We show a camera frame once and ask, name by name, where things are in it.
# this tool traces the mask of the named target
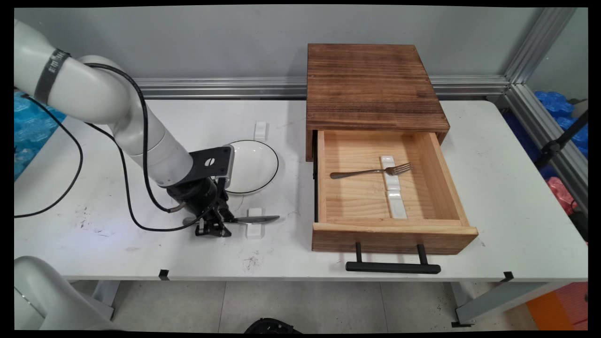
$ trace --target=silver fork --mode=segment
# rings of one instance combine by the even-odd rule
[[[364,171],[354,171],[352,173],[331,173],[330,177],[333,179],[343,179],[345,177],[367,174],[367,173],[386,173],[390,176],[398,176],[402,173],[405,173],[409,170],[413,169],[413,165],[411,162],[398,165],[396,167],[388,167],[386,169],[372,169],[372,170],[364,170]]]

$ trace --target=black cable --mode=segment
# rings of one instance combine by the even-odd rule
[[[125,156],[123,156],[123,150],[117,144],[117,142],[115,141],[115,138],[111,134],[105,132],[101,128],[98,128],[97,126],[95,126],[95,125],[93,125],[91,123],[86,123],[86,124],[89,125],[90,127],[94,128],[94,129],[96,129],[97,131],[103,133],[108,138],[110,138],[115,143],[115,145],[117,146],[117,149],[119,149],[119,155],[121,156],[121,163],[123,164],[123,178],[125,179],[125,193],[127,195],[127,208],[129,208],[129,215],[132,217],[132,221],[140,229],[148,230],[148,231],[155,231],[155,232],[170,232],[170,231],[177,231],[177,230],[185,229],[185,228],[193,225],[194,223],[196,223],[198,220],[200,220],[204,215],[206,215],[211,210],[211,208],[213,207],[213,205],[215,204],[215,202],[217,202],[217,198],[219,198],[219,196],[221,195],[222,190],[225,187],[225,178],[219,179],[219,182],[217,184],[217,194],[215,195],[215,198],[213,199],[213,201],[211,202],[211,204],[209,204],[209,206],[207,207],[207,209],[205,211],[203,211],[202,213],[200,213],[200,215],[197,216],[196,219],[193,220],[192,222],[190,222],[188,224],[184,224],[181,227],[170,228],[170,229],[147,228],[147,227],[143,226],[142,224],[138,223],[138,221],[136,220],[136,218],[133,216],[132,201],[131,201],[131,199],[129,197],[129,181],[127,179],[127,166],[125,165]]]
[[[30,214],[15,215],[14,216],[15,218],[23,218],[23,217],[39,215],[42,212],[46,212],[46,211],[50,210],[52,207],[54,207],[55,205],[57,205],[58,202],[60,202],[63,199],[63,197],[65,197],[67,195],[67,193],[69,193],[69,191],[75,184],[75,181],[79,177],[79,172],[81,171],[81,166],[84,163],[84,152],[81,150],[81,146],[79,145],[79,142],[77,142],[77,139],[73,136],[73,134],[71,134],[67,130],[67,128],[65,128],[65,126],[63,126],[63,124],[54,115],[52,115],[52,113],[48,109],[46,109],[46,107],[44,107],[40,102],[37,102],[36,100],[34,100],[32,97],[28,96],[27,94],[24,94],[21,97],[24,97],[24,98],[30,100],[31,102],[35,103],[38,107],[40,107],[46,114],[48,114],[48,116],[50,116],[54,120],[54,122],[56,122],[58,124],[58,126],[61,129],[63,129],[65,131],[65,133],[67,133],[67,135],[69,135],[69,137],[73,140],[73,142],[75,142],[75,144],[77,145],[77,148],[79,150],[79,166],[77,168],[77,172],[75,173],[75,177],[71,181],[71,184],[69,185],[67,190],[54,203],[50,204],[49,206],[45,207],[44,209],[42,209],[40,211],[32,212]]]
[[[148,191],[148,196],[150,196],[150,199],[152,200],[152,202],[154,203],[154,205],[156,205],[156,207],[158,207],[160,210],[163,210],[164,212],[174,212],[174,211],[178,211],[181,208],[179,206],[177,207],[173,207],[171,209],[163,207],[162,205],[159,204],[159,202],[154,198],[154,194],[152,193],[152,190],[150,189],[150,182],[148,181],[148,159],[147,159],[147,155],[148,155],[148,110],[146,108],[146,100],[144,100],[144,95],[142,94],[142,90],[140,90],[140,87],[138,87],[138,84],[124,71],[106,65],[106,64],[102,64],[102,63],[86,63],[85,64],[88,67],[92,67],[92,68],[101,68],[101,69],[106,69],[106,70],[110,70],[114,73],[117,73],[119,75],[121,75],[123,78],[125,78],[125,80],[127,80],[132,86],[133,88],[136,90],[136,93],[138,94],[138,97],[140,99],[140,104],[142,105],[142,116],[144,117],[144,135],[143,135],[143,144],[142,144],[142,170],[144,172],[144,183],[146,184],[146,190]]]

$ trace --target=orange object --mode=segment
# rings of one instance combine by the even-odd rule
[[[588,331],[588,282],[568,284],[527,302],[539,330]]]
[[[528,310],[541,331],[549,330],[574,330],[570,318],[561,306],[555,292],[549,292],[527,303]]]

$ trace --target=tiled floor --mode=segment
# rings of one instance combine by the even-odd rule
[[[94,283],[79,281],[91,294]],[[536,330],[526,305],[451,328],[448,283],[122,281],[114,322],[131,331],[243,333],[275,318],[302,333]]]

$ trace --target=white table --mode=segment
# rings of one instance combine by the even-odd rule
[[[344,264],[355,260],[354,253],[311,251],[314,185],[313,165],[304,160],[304,101],[148,101],[188,151],[252,139],[255,122],[267,121],[266,143],[278,154],[279,171],[264,190],[244,198],[232,195],[228,202],[236,216],[246,215],[249,207],[281,216],[265,225],[263,239],[246,239],[244,226],[235,224],[227,225],[230,238],[198,238],[193,227],[172,233],[137,228],[127,211],[115,145],[82,122],[67,118],[65,127],[84,150],[80,177],[50,211],[14,220],[14,257],[37,256],[66,278],[98,280],[158,280],[159,271],[166,269],[170,280],[465,282],[501,281],[510,271],[514,279],[504,284],[530,282],[519,295],[510,296],[519,301],[525,295],[532,298],[588,280],[588,247],[497,108],[486,101],[441,104],[451,125],[442,151],[479,236],[458,255],[429,255],[430,263],[441,266],[439,274],[348,272]],[[54,201],[72,180],[77,163],[72,140],[64,132],[55,132],[15,182],[14,213],[39,210]],[[129,158],[127,165],[139,222],[176,227],[191,216],[156,209],[145,191],[142,170]],[[162,205],[175,205],[162,188],[152,185]],[[413,254],[364,254],[364,261],[419,263]],[[468,309],[467,305],[475,304],[476,312],[483,313],[478,299],[482,297],[458,309],[460,322],[477,317],[462,318],[460,309]]]

